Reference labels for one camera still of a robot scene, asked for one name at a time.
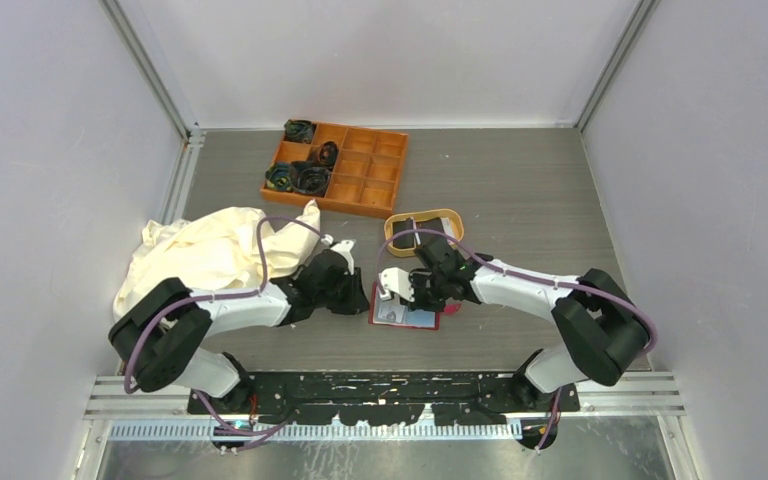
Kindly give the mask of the tan oval tray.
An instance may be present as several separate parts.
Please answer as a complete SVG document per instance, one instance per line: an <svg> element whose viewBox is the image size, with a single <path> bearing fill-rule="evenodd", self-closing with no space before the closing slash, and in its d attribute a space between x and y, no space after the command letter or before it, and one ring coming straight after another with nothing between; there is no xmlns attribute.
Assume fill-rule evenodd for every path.
<svg viewBox="0 0 768 480"><path fill-rule="evenodd" d="M433 209L419 212L401 213L390 216L385 220L384 233L385 238L388 239L395 235L393 233L393 224L396 221L404 220L408 217L413 217L417 221L424 221L434 217L448 218L453 224L453 230L455 232L454 238L462 240L464 236L464 226L460 215L451 209ZM387 245L387 250L395 257L406 258L414 255L414 250L402 250L391 246L391 243Z"/></svg>

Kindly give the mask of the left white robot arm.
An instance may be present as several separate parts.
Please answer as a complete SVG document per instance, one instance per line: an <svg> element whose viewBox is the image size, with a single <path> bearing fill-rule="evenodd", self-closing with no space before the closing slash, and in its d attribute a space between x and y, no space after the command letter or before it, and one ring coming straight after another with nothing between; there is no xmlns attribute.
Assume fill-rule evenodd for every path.
<svg viewBox="0 0 768 480"><path fill-rule="evenodd" d="M291 276L260 290L192 290L181 279L161 281L111 328L108 338L126 363L127 393L182 386L212 398L229 413L250 403L253 386L229 353L202 348L204 339L249 327L280 327L325 308L338 315L369 310L353 242L315 254Z"/></svg>

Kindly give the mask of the red card holder wallet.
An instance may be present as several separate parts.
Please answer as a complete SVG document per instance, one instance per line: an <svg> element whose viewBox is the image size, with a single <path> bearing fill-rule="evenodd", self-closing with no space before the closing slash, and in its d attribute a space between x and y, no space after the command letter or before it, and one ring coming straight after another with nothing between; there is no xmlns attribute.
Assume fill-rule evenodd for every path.
<svg viewBox="0 0 768 480"><path fill-rule="evenodd" d="M368 316L368 323L373 326L436 331L443 316L456 314L462 306L461 303L448 304L442 312L409 310L407 306L395 300L381 300L377 287L374 282L371 287L373 296L370 299L371 310Z"/></svg>

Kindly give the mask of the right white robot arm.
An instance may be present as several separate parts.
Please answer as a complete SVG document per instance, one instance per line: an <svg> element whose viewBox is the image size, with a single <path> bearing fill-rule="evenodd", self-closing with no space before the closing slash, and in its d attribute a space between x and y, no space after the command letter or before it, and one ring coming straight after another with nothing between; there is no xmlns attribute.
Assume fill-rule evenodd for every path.
<svg viewBox="0 0 768 480"><path fill-rule="evenodd" d="M450 300L515 309L553 323L560 344L535 351L512 375L509 397L537 411L571 384L615 385L655 344L651 322L606 272L555 276L464 254L435 238L415 254L410 307L441 310Z"/></svg>

